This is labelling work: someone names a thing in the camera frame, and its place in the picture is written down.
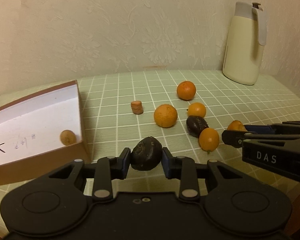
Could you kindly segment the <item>brownish green small fruit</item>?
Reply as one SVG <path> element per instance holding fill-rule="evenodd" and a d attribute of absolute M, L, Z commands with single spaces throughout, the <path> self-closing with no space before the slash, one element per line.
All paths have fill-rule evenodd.
<path fill-rule="evenodd" d="M 60 138 L 61 143 L 65 146 L 69 146 L 69 145 L 75 144 L 77 142 L 75 133 L 68 129 L 63 130 L 60 133 L 59 138 Z"/>

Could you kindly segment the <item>dark passion fruit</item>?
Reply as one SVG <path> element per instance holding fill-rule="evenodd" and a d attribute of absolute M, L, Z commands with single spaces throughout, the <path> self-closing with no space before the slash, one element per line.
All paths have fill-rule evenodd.
<path fill-rule="evenodd" d="M 186 126 L 190 135 L 194 137 L 199 137 L 201 132 L 209 128 L 205 119 L 201 116 L 190 115 L 186 120 Z"/>
<path fill-rule="evenodd" d="M 162 144 L 154 137 L 146 137 L 133 148 L 130 164 L 137 171 L 150 171 L 161 160 Z"/>

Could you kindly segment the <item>small orange kumquat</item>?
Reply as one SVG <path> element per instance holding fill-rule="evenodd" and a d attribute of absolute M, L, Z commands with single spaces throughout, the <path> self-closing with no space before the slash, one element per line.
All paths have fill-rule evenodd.
<path fill-rule="evenodd" d="M 206 107 L 200 102 L 194 102 L 189 105 L 187 109 L 187 115 L 200 116 L 204 118 L 206 116 Z"/>

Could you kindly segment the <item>oval orange kumquat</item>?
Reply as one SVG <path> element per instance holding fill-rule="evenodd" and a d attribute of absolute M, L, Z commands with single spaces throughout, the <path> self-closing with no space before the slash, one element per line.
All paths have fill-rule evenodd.
<path fill-rule="evenodd" d="M 206 152 L 214 151 L 219 145 L 219 134 L 213 128 L 204 129 L 199 136 L 199 144 Z"/>

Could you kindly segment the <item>brown cardboard tray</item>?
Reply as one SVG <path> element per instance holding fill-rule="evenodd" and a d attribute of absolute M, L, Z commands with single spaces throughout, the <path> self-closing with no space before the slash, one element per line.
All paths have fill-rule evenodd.
<path fill-rule="evenodd" d="M 77 142 L 65 146 L 63 130 Z M 0 185 L 37 178 L 75 159 L 92 161 L 76 80 L 0 106 Z"/>

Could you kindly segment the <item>small carrot cylinder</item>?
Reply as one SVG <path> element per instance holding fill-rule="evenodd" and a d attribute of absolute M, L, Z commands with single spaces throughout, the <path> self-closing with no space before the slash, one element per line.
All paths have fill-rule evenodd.
<path fill-rule="evenodd" d="M 130 106 L 131 106 L 131 109 L 132 109 L 132 112 L 136 115 L 140 115 L 143 113 L 143 106 L 142 106 L 142 102 L 139 101 L 139 100 L 136 100 L 136 101 L 132 101 L 130 103 Z"/>

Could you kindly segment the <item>large orange tangerine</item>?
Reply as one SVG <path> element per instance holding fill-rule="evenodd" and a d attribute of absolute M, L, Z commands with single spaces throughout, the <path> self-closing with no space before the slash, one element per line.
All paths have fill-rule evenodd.
<path fill-rule="evenodd" d="M 154 122 L 162 128 L 174 126 L 177 118 L 177 110 L 169 104 L 160 105 L 154 111 Z"/>

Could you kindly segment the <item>cream thermos jug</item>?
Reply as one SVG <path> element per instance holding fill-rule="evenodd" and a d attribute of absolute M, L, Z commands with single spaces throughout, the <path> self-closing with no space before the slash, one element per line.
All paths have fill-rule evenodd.
<path fill-rule="evenodd" d="M 226 42 L 223 74 L 237 83 L 254 85 L 266 43 L 266 11 L 260 3 L 236 2 Z"/>

